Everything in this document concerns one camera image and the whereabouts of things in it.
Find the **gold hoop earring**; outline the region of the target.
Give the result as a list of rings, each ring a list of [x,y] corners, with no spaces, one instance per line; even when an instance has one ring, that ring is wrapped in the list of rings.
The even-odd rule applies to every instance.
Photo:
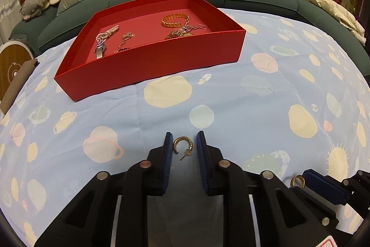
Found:
[[[295,175],[290,180],[290,187],[305,188],[305,179],[303,175]]]
[[[186,157],[189,157],[192,155],[194,144],[193,144],[193,141],[189,137],[181,136],[181,137],[176,138],[173,142],[173,153],[175,153],[176,155],[179,155],[178,147],[180,147],[180,149],[184,151],[180,158],[180,161],[182,161]]]

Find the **gold filigree pendant jewelry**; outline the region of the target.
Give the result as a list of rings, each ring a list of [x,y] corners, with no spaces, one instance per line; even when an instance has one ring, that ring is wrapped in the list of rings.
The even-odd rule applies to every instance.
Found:
[[[208,27],[206,25],[197,25],[197,26],[190,26],[190,25],[185,25],[180,27],[179,29],[175,29],[171,31],[167,36],[166,40],[173,39],[173,38],[179,38],[183,36],[191,36],[192,31],[202,29],[206,30]]]

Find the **light blue planet bedsheet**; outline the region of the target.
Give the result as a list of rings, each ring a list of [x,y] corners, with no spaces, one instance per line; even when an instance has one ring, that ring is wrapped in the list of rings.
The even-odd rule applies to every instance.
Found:
[[[369,87],[321,30],[227,10],[247,35],[237,63],[74,102],[54,81],[71,46],[39,57],[1,117],[1,209],[27,246],[98,172],[118,174],[167,132],[206,141],[245,171],[285,184],[306,169],[341,181],[369,170]]]

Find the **silver watch clasp piece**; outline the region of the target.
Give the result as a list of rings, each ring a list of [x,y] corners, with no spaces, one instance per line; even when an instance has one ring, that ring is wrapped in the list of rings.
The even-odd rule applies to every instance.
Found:
[[[106,49],[107,49],[107,47],[104,43],[97,44],[97,47],[95,48],[96,59],[102,58]]]

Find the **red cardboard tray box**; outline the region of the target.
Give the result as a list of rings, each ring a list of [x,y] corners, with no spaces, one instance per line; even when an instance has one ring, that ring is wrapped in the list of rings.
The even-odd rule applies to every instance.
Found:
[[[166,40],[182,26],[206,25]],[[115,53],[125,33],[128,50]],[[73,100],[144,80],[239,60],[246,31],[205,0],[134,0],[95,13],[71,44],[55,81]],[[96,59],[97,44],[107,47]]]

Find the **cream satin blanket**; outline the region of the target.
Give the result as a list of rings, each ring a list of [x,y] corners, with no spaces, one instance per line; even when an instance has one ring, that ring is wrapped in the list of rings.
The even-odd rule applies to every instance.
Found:
[[[347,28],[355,38],[365,46],[365,29],[357,21],[352,13],[333,0],[308,0],[310,3],[320,7],[336,19],[343,27]]]

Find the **dark green curved sofa headboard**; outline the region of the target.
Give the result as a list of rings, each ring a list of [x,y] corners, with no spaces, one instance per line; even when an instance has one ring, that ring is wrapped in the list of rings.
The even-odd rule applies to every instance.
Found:
[[[132,0],[86,0],[58,14],[56,6],[29,21],[20,21],[10,39],[24,43],[38,56],[77,36],[97,12]],[[319,6],[306,0],[205,0],[226,9],[268,13],[305,22],[331,36],[354,61],[364,76],[369,76],[369,55],[356,37]]]

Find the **round wooden side table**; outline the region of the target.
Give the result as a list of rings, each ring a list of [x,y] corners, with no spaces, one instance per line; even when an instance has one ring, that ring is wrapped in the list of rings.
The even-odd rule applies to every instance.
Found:
[[[33,59],[34,56],[29,48],[22,42],[10,40],[1,45],[0,53],[0,77],[1,77],[1,100],[6,90],[19,72],[25,61]]]

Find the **grey plush animal toy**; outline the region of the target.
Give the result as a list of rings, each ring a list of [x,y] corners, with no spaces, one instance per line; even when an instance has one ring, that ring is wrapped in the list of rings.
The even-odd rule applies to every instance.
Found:
[[[25,0],[20,10],[21,19],[29,21],[39,16],[49,5],[49,0]]]

